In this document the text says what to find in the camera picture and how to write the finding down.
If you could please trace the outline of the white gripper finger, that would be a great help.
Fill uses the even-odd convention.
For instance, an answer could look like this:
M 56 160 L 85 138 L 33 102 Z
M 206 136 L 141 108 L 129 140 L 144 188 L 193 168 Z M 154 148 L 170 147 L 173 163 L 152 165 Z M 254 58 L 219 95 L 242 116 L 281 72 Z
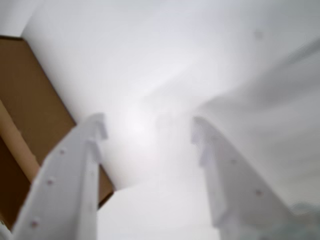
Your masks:
M 13 240 L 95 240 L 105 115 L 78 123 L 46 156 L 12 229 Z
M 301 221 L 223 133 L 193 118 L 192 143 L 200 150 L 212 225 L 223 240 L 284 240 Z

